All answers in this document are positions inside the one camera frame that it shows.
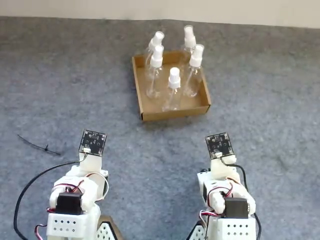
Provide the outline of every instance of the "wire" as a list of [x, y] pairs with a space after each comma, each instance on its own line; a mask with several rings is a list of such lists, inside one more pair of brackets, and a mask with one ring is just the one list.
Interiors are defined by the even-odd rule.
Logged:
[[227, 188], [227, 187], [224, 187], [224, 186], [216, 186], [216, 187], [212, 188], [212, 189], [209, 191], [209, 193], [207, 194], [207, 196], [206, 196], [206, 202], [207, 202], [207, 204], [208, 204], [208, 206], [209, 206], [210, 208], [212, 208], [212, 207], [211, 207], [211, 205], [210, 205], [210, 197], [209, 197], [209, 196], [210, 196], [210, 194], [211, 194], [212, 191], [217, 190], [217, 189], [226, 189], [226, 190], [228, 190], [227, 195], [230, 194], [230, 191], [232, 190], [232, 188], [230, 189], [230, 188]]
[[[209, 226], [209, 218], [210, 218], [210, 216], [208, 216], [207, 221], [206, 221], [206, 225], [207, 225], [207, 226]], [[205, 230], [204, 239], [207, 239], [207, 235], [208, 235], [208, 227], [207, 227], [206, 230]]]
[[206, 223], [206, 221], [204, 220], [204, 218], [202, 217], [202, 213], [204, 212], [205, 210], [201, 210], [200, 212], [199, 212], [199, 218], [200, 218], [200, 220], [202, 221], [202, 223], [203, 223], [203, 225], [205, 226], [205, 228], [207, 228], [208, 226], [207, 226], [207, 223]]
[[74, 185], [74, 184], [70, 184], [70, 183], [59, 183], [59, 184], [53, 186], [52, 191], [54, 191], [54, 190], [56, 189], [56, 187], [58, 187], [58, 186], [66, 186], [66, 187], [72, 187], [72, 188], [73, 188], [73, 189], [71, 190], [72, 193], [74, 193], [76, 190], [79, 190], [80, 193], [83, 193], [83, 192], [81, 191], [81, 189], [79, 188], [80, 185], [81, 185], [83, 182], [84, 182], [84, 180], [81, 180], [81, 181], [78, 183], [78, 185]]
[[18, 136], [19, 138], [21, 138], [25, 143], [31, 145], [32, 147], [34, 147], [34, 148], [36, 148], [36, 149], [41, 149], [41, 150], [43, 150], [43, 151], [45, 151], [45, 152], [48, 152], [48, 153], [51, 153], [51, 154], [55, 154], [55, 155], [58, 155], [58, 156], [61, 155], [61, 153], [59, 153], [59, 152], [49, 150], [49, 149], [48, 149], [49, 144], [47, 144], [45, 147], [41, 147], [41, 146], [38, 146], [38, 145], [33, 144], [32, 142], [29, 142], [27, 139], [23, 138], [23, 137], [20, 136], [19, 134], [17, 134], [17, 136]]
[[66, 165], [71, 165], [71, 164], [78, 164], [82, 161], [84, 161], [86, 158], [87, 158], [88, 154], [84, 154], [83, 156], [83, 159], [81, 161], [69, 161], [69, 162], [65, 162], [65, 163], [61, 163], [61, 164], [58, 164], [56, 166], [53, 166], [53, 167], [50, 167], [48, 168], [47, 170], [44, 170], [43, 172], [39, 173], [37, 176], [35, 176], [34, 178], [32, 178], [24, 187], [24, 189], [22, 190], [22, 192], [20, 193], [19, 197], [18, 197], [18, 200], [16, 201], [16, 204], [15, 204], [15, 210], [14, 210], [14, 216], [13, 216], [13, 228], [14, 228], [14, 231], [16, 232], [16, 234], [18, 234], [18, 236], [23, 239], [23, 240], [28, 240], [18, 229], [18, 212], [19, 212], [19, 207], [20, 207], [20, 203], [21, 203], [21, 200], [23, 198], [23, 196], [25, 195], [26, 191], [28, 190], [28, 188], [39, 178], [41, 177], [42, 175], [44, 175], [45, 173], [53, 170], [53, 169], [57, 169], [59, 167], [63, 167], [63, 166], [66, 166]]
[[36, 236], [36, 238], [37, 238], [38, 240], [44, 240], [44, 239], [40, 236], [40, 234], [39, 234], [39, 227], [45, 228], [46, 226], [47, 226], [47, 225], [44, 225], [44, 224], [38, 224], [38, 225], [35, 226], [35, 228], [34, 228], [34, 234], [35, 234], [35, 236]]
[[103, 199], [105, 199], [105, 197], [107, 196], [107, 194], [108, 194], [108, 192], [109, 192], [109, 183], [108, 183], [108, 180], [107, 180], [107, 178], [105, 177], [105, 176], [103, 176], [100, 172], [90, 172], [90, 173], [88, 173], [87, 175], [85, 175], [85, 177], [90, 177], [90, 176], [92, 176], [92, 175], [94, 175], [94, 174], [97, 174], [97, 175], [99, 175], [99, 176], [101, 176], [102, 178], [103, 178], [103, 180], [105, 181], [105, 183], [106, 183], [106, 190], [105, 190], [105, 193], [102, 195], [102, 197], [101, 198], [99, 198], [97, 201], [100, 201], [100, 200], [103, 200]]
[[[221, 162], [222, 162], [224, 165], [228, 166], [228, 167], [235, 167], [235, 168], [241, 169], [242, 175], [243, 175], [244, 187], [245, 187], [245, 189], [249, 192], [249, 190], [248, 190], [248, 185], [247, 185], [247, 177], [246, 177], [246, 171], [245, 171], [245, 169], [244, 169], [242, 166], [237, 165], [237, 164], [226, 164], [225, 161], [223, 161], [222, 158], [220, 158], [220, 159], [221, 159]], [[255, 212], [253, 215], [254, 215], [254, 218], [255, 218], [256, 223], [257, 223], [257, 225], [258, 225], [258, 234], [256, 235], [256, 240], [260, 240], [261, 232], [262, 232], [261, 222], [260, 222], [260, 220], [259, 220], [258, 215], [257, 215], [256, 212]]]

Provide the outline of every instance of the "black cable tie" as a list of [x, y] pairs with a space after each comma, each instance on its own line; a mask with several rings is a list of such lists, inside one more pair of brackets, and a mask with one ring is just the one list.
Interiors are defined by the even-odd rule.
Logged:
[[49, 144], [47, 144], [47, 145], [45, 146], [45, 148], [43, 148], [43, 147], [41, 147], [41, 146], [38, 146], [38, 145], [33, 144], [32, 142], [29, 142], [27, 139], [23, 138], [23, 137], [20, 136], [19, 134], [17, 134], [17, 136], [18, 136], [19, 138], [21, 138], [26, 144], [29, 144], [30, 146], [32, 146], [32, 147], [34, 147], [34, 148], [36, 148], [36, 149], [40, 149], [40, 150], [43, 150], [43, 151], [45, 151], [45, 152], [47, 152], [47, 153], [55, 154], [55, 155], [58, 155], [58, 156], [61, 155], [61, 153], [59, 153], [59, 152], [49, 150], [49, 149], [48, 149]]

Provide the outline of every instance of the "gray carpet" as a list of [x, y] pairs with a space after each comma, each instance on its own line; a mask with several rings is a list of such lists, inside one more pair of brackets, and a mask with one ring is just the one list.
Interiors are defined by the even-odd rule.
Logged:
[[[203, 208], [196, 174], [210, 163], [204, 138], [224, 131], [246, 169], [261, 239], [319, 239], [320, 30], [193, 23], [205, 45], [209, 112], [142, 123], [131, 56], [156, 30], [166, 50], [178, 48], [185, 24], [0, 18], [0, 239], [18, 239], [19, 193], [42, 170], [77, 160], [83, 129], [108, 133], [111, 189], [100, 206], [127, 240], [185, 239]], [[26, 193], [18, 225], [29, 239], [68, 169]]]

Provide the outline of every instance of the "white plastic bracket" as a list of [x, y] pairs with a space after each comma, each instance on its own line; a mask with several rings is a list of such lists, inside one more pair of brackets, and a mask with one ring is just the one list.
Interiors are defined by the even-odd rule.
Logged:
[[103, 222], [96, 231], [96, 240], [117, 240], [108, 222]]

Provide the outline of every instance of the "black cable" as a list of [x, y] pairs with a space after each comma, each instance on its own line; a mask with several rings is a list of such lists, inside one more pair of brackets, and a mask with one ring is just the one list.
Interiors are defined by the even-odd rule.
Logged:
[[45, 151], [45, 152], [48, 152], [48, 153], [51, 153], [51, 154], [55, 154], [55, 155], [58, 155], [58, 156], [61, 155], [61, 153], [59, 153], [59, 152], [55, 152], [55, 151], [49, 150], [49, 149], [48, 149], [49, 144], [47, 144], [45, 147], [41, 147], [41, 146], [38, 146], [38, 145], [33, 144], [32, 142], [29, 142], [27, 139], [25, 139], [24, 137], [20, 136], [19, 134], [17, 134], [17, 136], [18, 136], [19, 138], [21, 138], [25, 143], [31, 145], [32, 147], [34, 147], [34, 148], [36, 148], [36, 149], [41, 149], [41, 150], [43, 150], [43, 151]]
[[[242, 175], [243, 175], [244, 187], [245, 187], [245, 189], [249, 192], [249, 190], [248, 190], [248, 185], [247, 185], [247, 177], [246, 177], [246, 171], [245, 171], [245, 169], [244, 169], [242, 166], [237, 165], [237, 164], [226, 164], [226, 163], [222, 160], [222, 158], [221, 158], [221, 162], [222, 162], [224, 165], [228, 166], [228, 167], [235, 167], [235, 168], [241, 169]], [[254, 213], [254, 218], [255, 218], [255, 220], [256, 220], [256, 223], [258, 224], [258, 234], [256, 235], [256, 240], [260, 240], [261, 232], [262, 232], [262, 226], [261, 226], [261, 222], [260, 222], [260, 220], [259, 220], [258, 215], [257, 215], [256, 212]]]
[[14, 216], [13, 216], [13, 228], [14, 231], [16, 232], [16, 234], [18, 234], [18, 236], [23, 239], [23, 240], [28, 240], [18, 229], [18, 212], [19, 212], [19, 207], [20, 207], [20, 203], [21, 200], [23, 198], [23, 196], [25, 195], [26, 191], [28, 190], [28, 188], [39, 178], [41, 177], [43, 174], [53, 170], [53, 169], [57, 169], [59, 167], [63, 167], [66, 165], [71, 165], [71, 164], [78, 164], [82, 161], [84, 161], [86, 159], [86, 157], [88, 156], [88, 154], [86, 153], [83, 157], [83, 159], [81, 161], [69, 161], [69, 162], [65, 162], [65, 163], [61, 163], [58, 165], [55, 165], [53, 167], [48, 168], [47, 170], [44, 170], [43, 172], [39, 173], [37, 176], [35, 176], [34, 178], [32, 178], [24, 187], [24, 189], [22, 190], [22, 192], [20, 193], [18, 200], [16, 201], [15, 204], [15, 210], [14, 210]]

